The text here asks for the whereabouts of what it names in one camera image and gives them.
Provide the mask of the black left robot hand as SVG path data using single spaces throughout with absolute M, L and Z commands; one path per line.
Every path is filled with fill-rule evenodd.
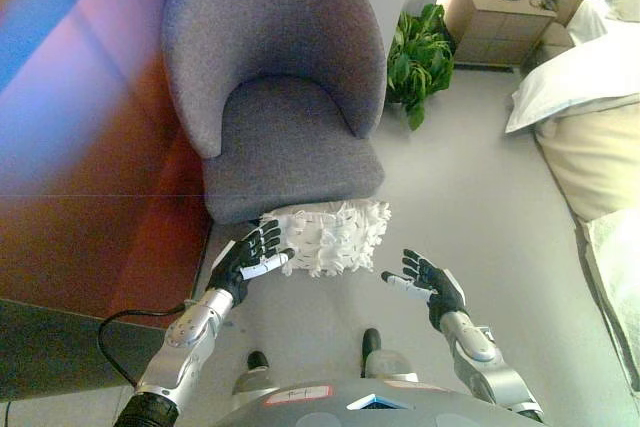
M 207 289 L 222 289 L 240 305 L 248 292 L 249 281 L 283 267 L 294 256 L 292 248 L 278 250 L 281 229 L 278 220 L 270 220 L 253 229 L 213 268 Z

